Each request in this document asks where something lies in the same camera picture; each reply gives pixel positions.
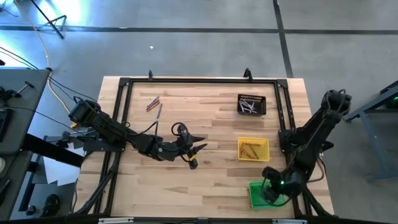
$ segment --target black desk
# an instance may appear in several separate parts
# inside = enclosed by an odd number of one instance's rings
[[[17,91],[25,85],[25,81],[30,82],[35,86],[34,89],[26,89],[21,93],[21,98],[10,99],[8,103],[10,106],[36,110],[48,76],[48,70],[0,68],[0,86],[6,90]],[[19,109],[13,110],[14,113],[9,129],[4,136],[3,142],[0,142],[0,157],[6,160],[6,167],[0,173],[0,182],[6,178],[11,181],[7,190],[7,197],[0,206],[0,220],[9,219],[33,155],[32,152],[20,151],[20,149],[34,112]]]

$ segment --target wooden table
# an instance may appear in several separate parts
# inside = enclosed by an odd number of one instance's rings
[[[108,114],[113,113],[120,77],[104,77],[98,103]],[[304,80],[288,79],[296,126],[311,117]],[[238,93],[267,97],[267,114],[261,117],[242,116],[236,112]],[[285,100],[280,91],[284,114]],[[223,218],[293,218],[292,203],[281,208],[254,210],[250,208],[248,184],[261,181],[265,166],[282,170],[285,158],[279,149],[280,129],[274,87],[270,84],[230,83],[135,83],[132,88],[127,120],[135,131],[145,130],[153,123],[157,108],[146,112],[146,106],[160,96],[163,103],[159,135],[165,141],[175,136],[170,127],[177,121],[185,123],[195,136],[206,137],[207,147],[198,154],[199,166],[190,170],[187,163],[158,162],[138,154],[127,144],[122,154],[114,193],[112,216],[134,217],[223,217]],[[121,103],[119,119],[123,111]],[[240,136],[267,138],[271,151],[269,162],[239,161],[237,139]],[[78,210],[98,185],[104,153],[95,152],[81,168],[78,181]],[[319,167],[313,178],[321,175]],[[326,178],[309,184],[326,211],[333,213]],[[106,188],[104,202],[108,195]],[[300,208],[304,212],[302,198]]]

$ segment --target paper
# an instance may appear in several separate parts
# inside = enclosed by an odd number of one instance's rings
[[[84,156],[83,148],[74,149],[73,143],[68,143],[67,150]],[[54,159],[44,157],[45,175],[47,183],[58,181],[58,186],[74,183],[80,174],[80,168],[58,162]]]

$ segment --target green container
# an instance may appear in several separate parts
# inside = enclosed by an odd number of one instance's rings
[[[249,194],[250,194],[250,202],[251,208],[253,209],[265,209],[265,208],[275,208],[274,206],[268,204],[262,197],[261,192],[262,182],[252,182],[249,184]],[[265,187],[270,186],[271,184],[267,180],[264,183]],[[274,202],[276,205],[280,205],[287,200],[283,195],[280,195],[279,198]]]

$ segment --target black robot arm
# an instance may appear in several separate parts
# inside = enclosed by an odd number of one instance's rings
[[[343,116],[348,114],[350,101],[351,96],[345,90],[330,90],[324,95],[321,108],[303,127],[279,131],[280,148],[289,162],[282,172],[271,167],[262,171],[264,181],[269,179],[271,183],[270,187],[262,189],[266,201],[274,204],[280,194],[293,198],[303,192],[318,213],[327,214],[307,189],[307,182],[319,153],[333,147],[333,143],[326,139]]]
[[[76,101],[76,106],[69,114],[70,120],[82,127],[93,128],[99,133],[100,138],[107,143],[118,144],[127,141],[144,156],[157,161],[174,161],[176,157],[180,156],[185,162],[189,163],[191,169],[197,168],[196,154],[207,144],[192,147],[194,142],[202,141],[205,138],[192,136],[183,123],[175,123],[172,126],[172,133],[178,136],[176,141],[163,142],[162,137],[137,133],[126,125],[117,122],[108,114],[102,112],[100,105],[94,101],[82,100],[78,97],[75,97],[75,99],[79,100]],[[173,128],[176,125],[178,125],[177,133],[174,133]]]

